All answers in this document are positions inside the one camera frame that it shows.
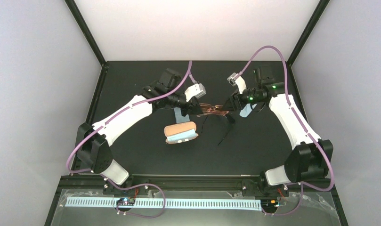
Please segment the brown translucent sunglasses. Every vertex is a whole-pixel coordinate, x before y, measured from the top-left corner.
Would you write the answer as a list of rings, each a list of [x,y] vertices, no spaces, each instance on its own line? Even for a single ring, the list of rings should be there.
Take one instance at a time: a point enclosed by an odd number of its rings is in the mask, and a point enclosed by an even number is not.
[[[211,105],[207,103],[201,103],[200,109],[202,113],[197,114],[197,117],[208,116],[208,115],[220,115],[225,116],[229,111],[223,110],[223,105]]]

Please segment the brown plaid glasses case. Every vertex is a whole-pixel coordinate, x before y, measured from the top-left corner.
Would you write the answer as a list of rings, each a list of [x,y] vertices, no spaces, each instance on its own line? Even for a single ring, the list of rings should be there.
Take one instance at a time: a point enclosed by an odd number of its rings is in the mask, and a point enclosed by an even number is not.
[[[177,123],[164,128],[167,144],[184,143],[198,137],[196,124],[193,121]]]

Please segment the light blue cleaning cloth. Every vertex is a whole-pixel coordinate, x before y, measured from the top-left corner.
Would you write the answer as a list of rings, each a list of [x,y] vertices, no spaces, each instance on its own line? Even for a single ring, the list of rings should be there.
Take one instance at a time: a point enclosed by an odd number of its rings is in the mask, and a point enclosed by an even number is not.
[[[180,133],[168,136],[167,141],[168,142],[176,142],[176,141],[185,140],[185,139],[191,140],[197,136],[198,136],[198,134],[195,132],[195,130],[191,129],[191,130],[187,130],[184,132],[180,132]]]

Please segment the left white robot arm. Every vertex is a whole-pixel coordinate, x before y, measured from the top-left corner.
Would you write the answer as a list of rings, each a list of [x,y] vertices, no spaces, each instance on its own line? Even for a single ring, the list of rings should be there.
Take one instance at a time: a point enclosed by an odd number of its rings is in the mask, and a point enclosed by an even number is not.
[[[186,78],[193,82],[182,93],[178,90]],[[202,113],[198,99],[206,94],[205,87],[190,72],[185,78],[172,69],[166,69],[159,80],[142,88],[125,106],[93,123],[83,123],[77,131],[77,143],[70,157],[77,156],[86,164],[84,171],[99,174],[121,186],[130,177],[129,172],[113,157],[111,146],[116,139],[138,121],[159,109],[177,109],[180,115],[174,125],[166,126],[166,143],[178,144],[198,137],[196,124],[189,115]]]

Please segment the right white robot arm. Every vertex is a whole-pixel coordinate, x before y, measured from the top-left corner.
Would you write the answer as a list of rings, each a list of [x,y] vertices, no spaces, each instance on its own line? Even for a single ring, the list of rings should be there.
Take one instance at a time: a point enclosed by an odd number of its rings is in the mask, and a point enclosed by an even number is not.
[[[323,140],[302,117],[300,110],[288,93],[286,82],[274,78],[262,78],[260,69],[254,71],[256,86],[247,88],[239,73],[233,73],[227,81],[238,90],[225,102],[224,111],[240,111],[262,105],[267,106],[281,123],[291,143],[292,152],[285,163],[261,173],[259,192],[273,196],[278,185],[303,183],[315,178],[334,176],[330,165],[333,145]]]

